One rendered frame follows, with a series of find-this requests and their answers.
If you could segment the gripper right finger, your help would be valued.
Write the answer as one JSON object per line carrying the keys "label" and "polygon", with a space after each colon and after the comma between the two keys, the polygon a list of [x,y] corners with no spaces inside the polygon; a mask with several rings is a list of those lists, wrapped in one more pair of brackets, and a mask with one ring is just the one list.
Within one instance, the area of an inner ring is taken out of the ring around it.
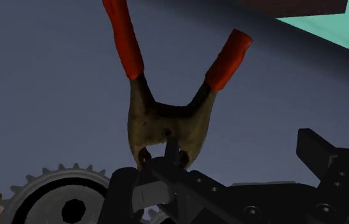
{"label": "gripper right finger", "polygon": [[298,130],[296,154],[320,180],[306,204],[306,223],[349,224],[349,149],[304,128]]}

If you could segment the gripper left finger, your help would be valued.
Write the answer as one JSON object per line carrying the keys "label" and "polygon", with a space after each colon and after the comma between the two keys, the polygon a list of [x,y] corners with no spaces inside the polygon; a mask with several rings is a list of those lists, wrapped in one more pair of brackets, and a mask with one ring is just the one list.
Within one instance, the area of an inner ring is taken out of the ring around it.
{"label": "gripper left finger", "polygon": [[175,224],[264,224],[261,206],[238,200],[239,193],[198,171],[179,167],[179,142],[171,137],[164,157],[139,172],[113,172],[98,224],[142,224],[134,212],[158,204]]}

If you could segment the large grey gear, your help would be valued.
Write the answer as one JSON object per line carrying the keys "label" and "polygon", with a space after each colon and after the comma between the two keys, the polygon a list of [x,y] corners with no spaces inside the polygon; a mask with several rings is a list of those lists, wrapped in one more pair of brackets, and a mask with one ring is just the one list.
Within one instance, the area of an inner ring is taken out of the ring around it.
{"label": "large grey gear", "polygon": [[109,186],[104,170],[60,164],[26,180],[10,187],[10,199],[0,200],[0,224],[97,224]]}

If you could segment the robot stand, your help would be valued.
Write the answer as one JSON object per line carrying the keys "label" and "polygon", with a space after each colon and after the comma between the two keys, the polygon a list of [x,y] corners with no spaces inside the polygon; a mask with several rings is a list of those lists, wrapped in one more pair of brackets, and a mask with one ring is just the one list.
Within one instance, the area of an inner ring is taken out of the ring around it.
{"label": "robot stand", "polygon": [[348,0],[236,0],[274,18],[344,14]]}

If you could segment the red-handled metal spring clamp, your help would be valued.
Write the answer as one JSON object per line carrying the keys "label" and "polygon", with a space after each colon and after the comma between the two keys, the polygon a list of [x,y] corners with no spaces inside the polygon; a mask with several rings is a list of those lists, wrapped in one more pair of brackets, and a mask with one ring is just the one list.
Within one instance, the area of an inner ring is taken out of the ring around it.
{"label": "red-handled metal spring clamp", "polygon": [[151,158],[147,146],[165,143],[171,137],[179,142],[179,165],[187,169],[201,152],[216,95],[242,63],[252,38],[232,30],[192,101],[185,106],[167,105],[155,101],[148,87],[127,0],[102,2],[113,27],[120,61],[130,80],[128,142],[138,169]]}

